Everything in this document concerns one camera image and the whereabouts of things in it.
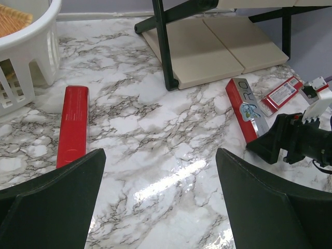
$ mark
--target printed label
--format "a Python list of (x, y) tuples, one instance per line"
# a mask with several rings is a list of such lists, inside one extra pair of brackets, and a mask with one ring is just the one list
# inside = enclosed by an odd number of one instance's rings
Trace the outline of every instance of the printed label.
[(242, 114), (243, 120), (247, 122), (254, 118), (260, 118), (261, 115), (255, 112), (256, 109), (257, 109), (256, 105), (242, 103), (240, 106), (240, 113)]
[(258, 103), (259, 108), (261, 111), (267, 116), (270, 117), (274, 112), (271, 110), (271, 108), (265, 104), (263, 101), (259, 101)]
[(290, 83), (292, 86), (295, 86), (296, 84), (299, 83), (299, 80), (297, 78), (294, 78), (294, 79), (290, 80), (288, 83)]
[(286, 82), (282, 87), (279, 87), (275, 92), (271, 93), (269, 97), (279, 106), (295, 92), (296, 89), (289, 82)]

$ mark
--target marble floor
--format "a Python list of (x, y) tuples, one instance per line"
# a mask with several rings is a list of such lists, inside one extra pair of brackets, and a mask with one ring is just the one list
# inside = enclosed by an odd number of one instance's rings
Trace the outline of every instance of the marble floor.
[[(235, 248), (215, 163), (226, 148), (278, 176), (332, 191), (331, 176), (306, 159), (268, 165), (245, 150), (225, 92), (229, 80), (167, 92), (162, 68), (133, 19), (58, 23), (58, 80), (0, 118), (0, 188), (55, 169), (65, 87), (90, 89), (90, 149), (105, 172), (86, 248)], [(296, 75), (287, 65), (242, 75), (256, 95)], [(297, 95), (281, 113), (303, 112)], [(322, 127), (330, 130), (329, 110)], [(275, 116), (268, 119), (269, 125)]]

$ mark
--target beige panel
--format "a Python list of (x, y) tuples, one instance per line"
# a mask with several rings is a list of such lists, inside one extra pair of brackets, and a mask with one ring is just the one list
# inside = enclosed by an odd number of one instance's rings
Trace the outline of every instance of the beige panel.
[(296, 0), (219, 0), (218, 9), (223, 8), (270, 8), (294, 6)]
[(295, 6), (332, 6), (332, 0), (298, 0)]
[[(179, 88), (237, 76), (243, 67), (222, 45), (202, 19), (185, 19), (167, 25), (175, 78)], [(143, 33), (159, 60), (157, 31)]]
[(264, 32), (247, 17), (206, 18), (204, 22), (244, 67), (243, 73), (288, 60)]

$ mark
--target white laundry basket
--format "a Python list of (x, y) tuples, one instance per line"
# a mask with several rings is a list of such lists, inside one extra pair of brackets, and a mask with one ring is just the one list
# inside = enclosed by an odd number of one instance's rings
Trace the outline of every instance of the white laundry basket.
[(0, 68), (0, 116), (35, 98), (31, 62), (38, 65), (46, 83), (53, 84), (60, 57), (56, 18), (61, 0), (0, 0), (0, 4), (33, 14), (33, 23), (0, 38), (0, 61), (10, 60), (15, 77), (7, 80)]

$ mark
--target wall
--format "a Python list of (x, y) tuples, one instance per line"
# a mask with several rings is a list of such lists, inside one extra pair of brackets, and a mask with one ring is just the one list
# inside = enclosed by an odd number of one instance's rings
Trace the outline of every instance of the wall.
[[(238, 14), (250, 16), (265, 11), (239, 9)], [(295, 15), (292, 23), (292, 55), (288, 64), (305, 81), (332, 75), (332, 7)], [(281, 19), (258, 25), (281, 47)]]
[[(164, 0), (164, 7), (170, 8), (185, 0)], [(61, 12), (141, 12), (152, 11), (151, 0), (63, 0)]]

